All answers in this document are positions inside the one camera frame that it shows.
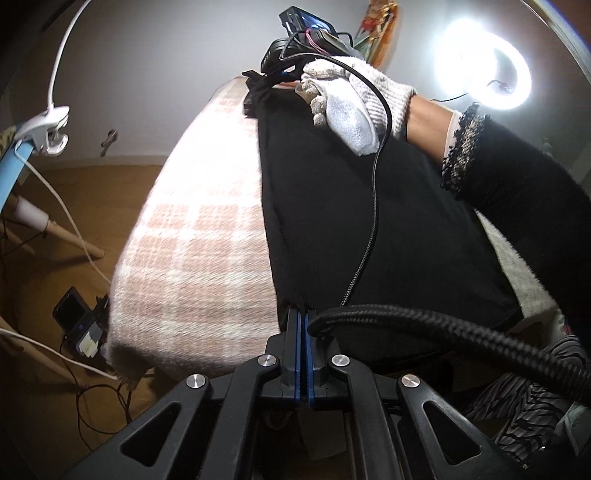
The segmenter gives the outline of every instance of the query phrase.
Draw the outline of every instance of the electronic device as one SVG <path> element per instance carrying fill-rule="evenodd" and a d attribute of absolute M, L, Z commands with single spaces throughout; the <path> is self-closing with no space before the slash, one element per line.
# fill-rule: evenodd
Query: electronic device
<path fill-rule="evenodd" d="M 317 49 L 319 47 L 324 54 L 356 57 L 363 60 L 361 52 L 342 42 L 335 28 L 315 15 L 301 8 L 289 7 L 280 13 L 279 18 L 290 37 L 292 35 L 294 37 L 291 41 L 289 38 L 278 38 L 271 43 L 261 61 L 262 73 L 271 73 L 281 65 L 279 56 L 283 49 L 286 57 L 301 52 L 319 52 Z M 310 60 L 303 60 L 300 63 L 305 64 L 308 61 Z M 301 69 L 296 68 L 296 73 L 301 74 Z"/>
<path fill-rule="evenodd" d="M 109 297 L 97 297 L 91 309 L 76 288 L 71 287 L 53 309 L 53 318 L 66 334 L 66 341 L 88 358 L 100 349 L 100 340 L 109 311 Z"/>
<path fill-rule="evenodd" d="M 314 30 L 325 30 L 337 37 L 335 28 L 326 20 L 322 20 L 320 17 L 299 7 L 289 7 L 279 14 L 279 19 L 289 35 L 300 30 L 312 28 Z"/>
<path fill-rule="evenodd" d="M 36 152 L 57 156 L 64 151 L 68 143 L 68 136 L 61 134 L 59 130 L 67 125 L 69 115 L 68 106 L 47 109 L 25 122 L 15 134 L 14 140 L 32 140 Z"/>

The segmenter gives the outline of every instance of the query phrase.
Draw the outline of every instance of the small device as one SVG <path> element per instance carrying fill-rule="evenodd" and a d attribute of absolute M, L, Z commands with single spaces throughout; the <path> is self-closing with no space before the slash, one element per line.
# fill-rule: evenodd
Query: small device
<path fill-rule="evenodd" d="M 357 57 L 363 60 L 363 55 L 360 51 L 343 43 L 339 37 L 332 35 L 326 30 L 311 30 L 310 37 L 320 48 L 326 50 L 331 56 Z"/>
<path fill-rule="evenodd" d="M 311 28 L 313 30 L 325 30 L 337 37 L 335 28 L 326 20 L 322 20 L 320 17 L 312 15 L 299 7 L 289 7 L 279 14 L 279 19 L 289 35 Z"/>
<path fill-rule="evenodd" d="M 109 297 L 97 297 L 94 310 L 86 304 L 75 287 L 71 287 L 53 309 L 53 318 L 66 334 L 67 342 L 88 358 L 96 355 L 103 335 L 102 324 L 108 317 Z"/>
<path fill-rule="evenodd" d="M 35 150 L 43 155 L 57 156 L 68 143 L 68 136 L 60 133 L 68 123 L 70 107 L 58 106 L 34 116 L 18 130 L 14 140 L 32 140 Z"/>

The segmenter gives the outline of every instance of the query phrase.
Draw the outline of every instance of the cable on floor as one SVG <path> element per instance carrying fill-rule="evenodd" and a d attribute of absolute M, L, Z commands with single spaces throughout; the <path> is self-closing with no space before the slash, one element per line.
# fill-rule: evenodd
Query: cable on floor
<path fill-rule="evenodd" d="M 87 370 L 89 370 L 91 372 L 94 372 L 95 374 L 102 375 L 103 377 L 108 378 L 109 380 L 115 380 L 115 381 L 118 381 L 119 380 L 116 376 L 110 375 L 110 374 L 108 374 L 106 372 L 103 372 L 102 370 L 99 370 L 98 368 L 91 367 L 90 365 L 86 365 L 86 364 L 77 362 L 76 360 L 72 360 L 72 359 L 70 359 L 70 358 L 62 355 L 61 353 L 56 352 L 53 348 L 48 347 L 47 345 L 44 345 L 41 342 L 37 342 L 36 340 L 33 340 L 32 338 L 29 338 L 28 336 L 22 335 L 22 334 L 17 333 L 17 332 L 12 332 L 12 331 L 6 330 L 4 328 L 0 328 L 0 335 L 7 335 L 7 336 L 10 336 L 10 337 L 14 337 L 14 338 L 18 338 L 18 339 L 21 339 L 21 340 L 25 340 L 26 342 L 32 343 L 33 345 L 37 345 L 38 347 L 41 347 L 41 348 L 47 350 L 48 352 L 51 352 L 54 355 L 57 355 L 62 360 L 66 361 L 66 362 L 70 362 L 73 365 L 77 365 L 79 367 L 86 368 Z"/>
<path fill-rule="evenodd" d="M 66 337 L 64 337 L 61 341 L 60 354 L 61 354 L 61 350 L 62 350 L 65 342 L 66 342 Z M 112 385 L 108 385 L 108 384 L 95 384 L 95 385 L 90 385 L 90 386 L 80 385 L 80 382 L 78 382 L 78 379 L 74 375 L 74 372 L 72 371 L 72 369 L 70 369 L 70 367 L 68 366 L 68 364 L 66 362 L 64 362 L 64 365 L 66 366 L 66 368 L 70 372 L 70 375 L 74 379 L 74 383 L 76 384 L 76 387 L 79 389 L 79 391 L 76 392 L 76 415 L 77 415 L 78 435 L 80 437 L 80 440 L 82 440 L 82 442 L 86 445 L 88 450 L 92 452 L 93 451 L 92 447 L 90 447 L 90 444 L 88 444 L 88 442 L 84 438 L 84 435 L 82 435 L 82 424 L 84 424 L 86 426 L 86 428 L 88 428 L 89 430 L 92 430 L 93 432 L 96 432 L 96 433 L 100 433 L 102 435 L 115 435 L 118 432 L 107 432 L 106 430 L 97 429 L 96 427 L 93 427 L 92 425 L 90 425 L 84 419 L 84 417 L 82 416 L 82 412 L 80 411 L 80 399 L 84 396 L 84 394 L 86 392 L 88 392 L 89 390 L 93 390 L 95 388 L 108 388 L 110 390 L 113 390 L 117 394 L 117 400 L 119 401 L 119 405 L 121 406 L 121 408 L 123 409 L 123 411 L 125 413 L 125 421 L 126 421 L 127 425 L 129 425 L 132 421 L 131 413 L 129 412 L 129 409 L 131 406 L 132 392 L 131 391 L 128 392 L 127 401 L 125 401 L 123 398 L 123 395 L 121 393 L 121 388 L 123 387 L 123 382 L 119 383 L 119 386 L 117 388 L 113 387 Z"/>
<path fill-rule="evenodd" d="M 54 190 L 54 188 L 49 184 L 49 182 L 37 171 L 37 169 L 35 167 L 33 167 L 33 165 L 31 165 L 27 161 L 27 159 L 24 158 L 18 152 L 18 147 L 21 146 L 21 143 L 22 143 L 22 141 L 19 140 L 17 142 L 17 144 L 15 145 L 15 147 L 14 147 L 14 154 L 15 154 L 16 158 L 18 158 L 23 163 L 23 165 L 25 165 L 26 167 L 28 167 L 29 170 L 31 170 L 33 172 L 33 174 L 41 181 L 41 183 L 43 185 L 46 186 L 46 188 L 52 193 L 52 195 L 59 202 L 59 204 L 61 205 L 61 208 L 66 213 L 66 216 L 68 217 L 68 220 L 70 221 L 70 223 L 72 225 L 72 228 L 74 229 L 74 231 L 75 231 L 78 239 L 80 240 L 80 242 L 82 244 L 82 249 L 84 250 L 84 253 L 86 254 L 86 258 L 88 259 L 88 262 L 92 265 L 92 267 L 96 270 L 96 272 L 104 279 L 104 281 L 107 282 L 110 285 L 111 284 L 111 280 L 108 279 L 107 276 L 100 270 L 100 268 L 95 264 L 94 260 L 92 260 L 92 257 L 88 253 L 88 250 L 86 248 L 86 244 L 84 242 L 84 239 L 82 238 L 82 234 L 78 230 L 78 227 L 76 226 L 76 223 L 74 222 L 74 219 L 72 218 L 72 215 L 70 214 L 70 211 L 66 207 L 66 204 L 64 203 L 64 201 L 61 199 L 61 197 L 59 196 L 59 194 Z"/>

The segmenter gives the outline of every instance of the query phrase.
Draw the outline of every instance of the thick braided hose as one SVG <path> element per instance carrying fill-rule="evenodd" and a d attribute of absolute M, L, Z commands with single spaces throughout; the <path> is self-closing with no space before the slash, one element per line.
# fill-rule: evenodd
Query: thick braided hose
<path fill-rule="evenodd" d="M 343 325 L 366 325 L 429 338 L 591 407 L 590 372 L 466 320 L 391 305 L 352 305 L 321 312 L 310 322 L 308 333 L 323 336 Z"/>

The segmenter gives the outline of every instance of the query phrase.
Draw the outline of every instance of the patterned fabric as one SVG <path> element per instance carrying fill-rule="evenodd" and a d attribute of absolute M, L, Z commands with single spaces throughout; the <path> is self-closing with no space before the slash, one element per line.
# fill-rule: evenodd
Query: patterned fabric
<path fill-rule="evenodd" d="M 589 358 L 573 335 L 561 338 L 545 351 L 580 368 L 589 365 Z M 571 405 L 570 400 L 539 384 L 506 374 L 489 385 L 463 414 L 471 421 L 509 417 L 495 443 L 521 463 L 550 441 Z"/>
<path fill-rule="evenodd" d="M 12 140 L 16 133 L 16 127 L 8 127 L 4 132 L 0 132 L 0 158 L 4 156 L 6 150 L 8 150 L 8 147 L 12 144 Z"/>
<path fill-rule="evenodd" d="M 106 354 L 130 384 L 151 366 L 225 374 L 278 332 L 246 93 L 225 84 L 189 126 L 119 259 Z"/>
<path fill-rule="evenodd" d="M 473 103 L 460 118 L 460 128 L 454 133 L 456 142 L 443 160 L 441 186 L 454 194 L 462 189 L 462 182 L 474 157 L 476 142 L 483 128 L 484 117 L 478 116 L 478 103 Z"/>

